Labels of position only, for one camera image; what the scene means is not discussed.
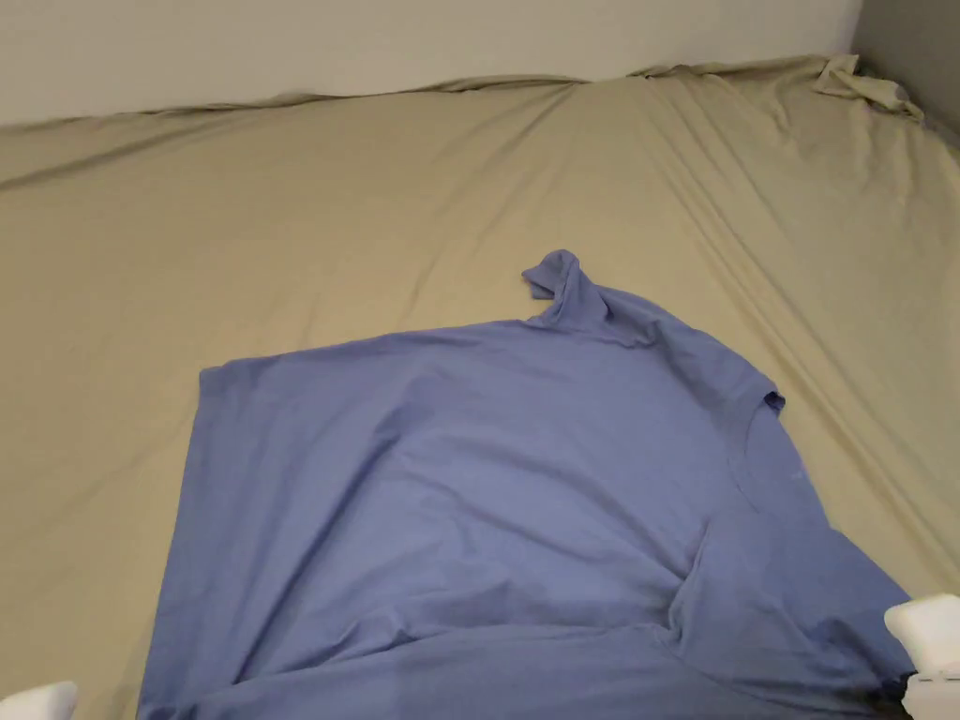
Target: bed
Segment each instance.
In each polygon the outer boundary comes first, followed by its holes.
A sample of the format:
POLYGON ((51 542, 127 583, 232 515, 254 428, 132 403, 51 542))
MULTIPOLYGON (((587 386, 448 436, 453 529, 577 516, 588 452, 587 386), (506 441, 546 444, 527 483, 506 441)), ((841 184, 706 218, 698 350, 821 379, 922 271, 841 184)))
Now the bed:
POLYGON ((576 252, 775 378, 833 525, 960 588, 960 167, 855 59, 0 131, 0 695, 133 713, 199 370, 529 317, 576 252))

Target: fitted sheet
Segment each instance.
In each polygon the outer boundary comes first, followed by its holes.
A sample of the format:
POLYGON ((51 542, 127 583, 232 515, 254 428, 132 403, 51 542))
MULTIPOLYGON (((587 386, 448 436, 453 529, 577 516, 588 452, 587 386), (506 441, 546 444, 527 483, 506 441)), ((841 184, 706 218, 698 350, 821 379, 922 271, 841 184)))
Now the fitted sheet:
POLYGON ((0 131, 0 694, 131 716, 201 368, 541 312, 576 252, 773 378, 836 528, 960 588, 960 170, 853 60, 0 131))

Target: t-shirt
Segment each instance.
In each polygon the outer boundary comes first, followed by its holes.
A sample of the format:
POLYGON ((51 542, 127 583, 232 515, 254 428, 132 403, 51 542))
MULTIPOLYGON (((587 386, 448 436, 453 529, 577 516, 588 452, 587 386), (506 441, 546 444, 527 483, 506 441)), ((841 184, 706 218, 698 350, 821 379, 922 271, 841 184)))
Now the t-shirt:
POLYGON ((809 717, 909 671, 744 358, 569 252, 539 316, 201 373, 141 717, 809 717))

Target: white plastic part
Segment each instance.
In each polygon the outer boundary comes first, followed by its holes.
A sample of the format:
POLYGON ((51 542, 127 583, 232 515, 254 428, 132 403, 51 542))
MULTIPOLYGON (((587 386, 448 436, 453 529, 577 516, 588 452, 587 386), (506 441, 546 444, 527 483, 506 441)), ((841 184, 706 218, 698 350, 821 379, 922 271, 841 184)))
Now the white plastic part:
POLYGON ((44 685, 0 700, 0 720, 70 720, 76 705, 75 684, 44 685))
POLYGON ((960 717, 960 675, 914 675, 906 683, 903 709, 913 720, 956 720, 960 717))
POLYGON ((914 600, 883 619, 917 667, 907 681, 904 709, 914 720, 960 718, 960 597, 914 600))
POLYGON ((896 605, 883 620, 921 675, 960 670, 960 597, 933 595, 896 605))

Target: white wall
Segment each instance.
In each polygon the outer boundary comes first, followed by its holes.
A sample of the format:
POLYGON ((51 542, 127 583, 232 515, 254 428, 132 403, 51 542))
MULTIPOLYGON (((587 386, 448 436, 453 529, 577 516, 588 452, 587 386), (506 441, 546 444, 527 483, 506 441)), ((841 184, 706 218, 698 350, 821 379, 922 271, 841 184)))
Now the white wall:
POLYGON ((0 0, 0 123, 849 47, 860 0, 0 0))

